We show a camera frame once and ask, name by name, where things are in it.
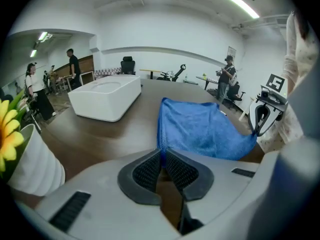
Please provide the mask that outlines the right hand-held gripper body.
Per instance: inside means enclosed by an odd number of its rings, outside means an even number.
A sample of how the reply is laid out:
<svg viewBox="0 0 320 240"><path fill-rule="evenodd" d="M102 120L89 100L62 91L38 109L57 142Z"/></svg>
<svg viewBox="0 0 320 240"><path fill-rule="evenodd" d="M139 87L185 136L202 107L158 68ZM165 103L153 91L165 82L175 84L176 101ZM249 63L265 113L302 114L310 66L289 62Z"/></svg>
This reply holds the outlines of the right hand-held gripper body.
<svg viewBox="0 0 320 240"><path fill-rule="evenodd" d="M278 75L271 74L265 84L262 84L256 98L273 107L282 108L288 105L288 81Z"/></svg>

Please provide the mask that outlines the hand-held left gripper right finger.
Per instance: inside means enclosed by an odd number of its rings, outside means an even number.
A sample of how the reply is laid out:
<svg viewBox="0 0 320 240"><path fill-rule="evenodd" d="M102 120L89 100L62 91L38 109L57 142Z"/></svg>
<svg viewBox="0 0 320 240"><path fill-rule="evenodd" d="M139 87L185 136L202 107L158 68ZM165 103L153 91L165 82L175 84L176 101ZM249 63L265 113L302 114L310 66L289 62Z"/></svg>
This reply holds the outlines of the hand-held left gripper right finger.
<svg viewBox="0 0 320 240"><path fill-rule="evenodd" d="M248 194L250 203L266 190L271 178L271 156L261 163L225 160L167 149L165 168L182 196L178 231L187 235L216 219Z"/></svg>

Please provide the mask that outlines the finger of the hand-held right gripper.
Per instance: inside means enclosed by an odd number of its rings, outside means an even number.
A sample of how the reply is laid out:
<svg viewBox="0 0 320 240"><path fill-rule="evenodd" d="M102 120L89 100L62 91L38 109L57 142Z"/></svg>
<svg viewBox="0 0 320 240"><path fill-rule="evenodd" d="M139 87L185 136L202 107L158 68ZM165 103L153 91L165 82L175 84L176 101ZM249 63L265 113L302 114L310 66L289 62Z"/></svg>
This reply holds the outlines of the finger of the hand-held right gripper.
<svg viewBox="0 0 320 240"><path fill-rule="evenodd" d="M251 103L249 107L249 125L251 131L255 134L259 133L259 117L258 117L258 110L263 106L263 102L260 100L255 100Z"/></svg>
<svg viewBox="0 0 320 240"><path fill-rule="evenodd" d="M279 121L282 118L283 112L269 104L263 105L259 110L261 111L261 115L257 123L257 136L261 137L275 121Z"/></svg>

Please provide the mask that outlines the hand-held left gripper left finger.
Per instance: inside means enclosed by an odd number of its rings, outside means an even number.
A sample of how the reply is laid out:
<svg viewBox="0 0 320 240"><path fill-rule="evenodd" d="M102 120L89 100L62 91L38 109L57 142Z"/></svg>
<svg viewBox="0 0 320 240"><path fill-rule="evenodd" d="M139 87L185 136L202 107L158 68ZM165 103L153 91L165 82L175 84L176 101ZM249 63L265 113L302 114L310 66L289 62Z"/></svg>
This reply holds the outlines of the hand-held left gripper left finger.
<svg viewBox="0 0 320 240"><path fill-rule="evenodd" d="M175 240L156 193L158 149L92 165L44 198L35 211L53 240Z"/></svg>

